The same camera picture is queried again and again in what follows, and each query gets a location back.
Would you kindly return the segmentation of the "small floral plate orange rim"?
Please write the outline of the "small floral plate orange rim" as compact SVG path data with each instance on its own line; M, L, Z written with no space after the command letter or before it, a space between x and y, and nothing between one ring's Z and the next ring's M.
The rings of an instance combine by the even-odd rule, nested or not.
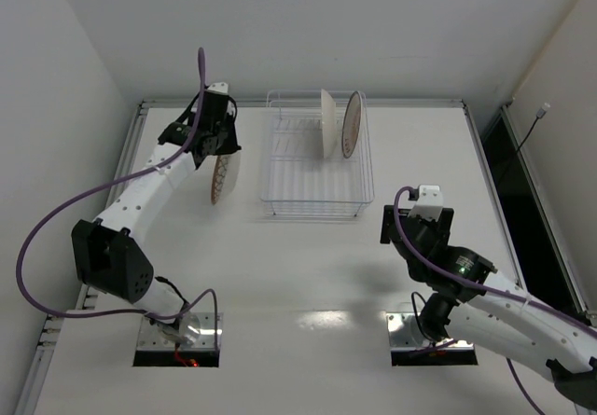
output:
M211 185L211 203L218 204L225 199L235 188L240 166L242 152L221 155L216 158Z

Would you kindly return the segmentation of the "large floral plate orange rim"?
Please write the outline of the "large floral plate orange rim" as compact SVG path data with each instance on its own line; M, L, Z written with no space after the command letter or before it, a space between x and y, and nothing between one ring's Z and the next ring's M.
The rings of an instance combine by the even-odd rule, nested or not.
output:
M336 146L336 102L331 94L321 89L321 131L323 157L328 159Z

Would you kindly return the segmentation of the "white plate orange sunburst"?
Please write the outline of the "white plate orange sunburst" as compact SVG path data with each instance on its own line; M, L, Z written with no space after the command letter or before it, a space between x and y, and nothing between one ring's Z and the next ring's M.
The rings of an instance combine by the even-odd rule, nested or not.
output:
M350 96L342 123L341 151L345 159L349 159L356 148L363 113L363 97L361 92L357 90Z

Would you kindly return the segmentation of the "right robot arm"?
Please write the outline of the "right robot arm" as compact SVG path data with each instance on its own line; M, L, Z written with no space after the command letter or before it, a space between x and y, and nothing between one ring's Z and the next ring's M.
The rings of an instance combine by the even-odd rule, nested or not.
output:
M410 344L479 345L531 369L559 394L596 409L596 330L525 292L487 258L449 243L454 211L439 204L383 208L381 242L432 290L412 316Z

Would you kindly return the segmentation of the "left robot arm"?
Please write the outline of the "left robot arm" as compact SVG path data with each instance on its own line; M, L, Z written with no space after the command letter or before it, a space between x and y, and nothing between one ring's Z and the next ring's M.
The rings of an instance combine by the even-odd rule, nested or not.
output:
M160 135L144 175L93 221L71 232L78 279L132 304L152 322L181 331L188 302L157 278L142 246L152 223L174 191L211 157L240 151L236 107L226 83L213 83Z

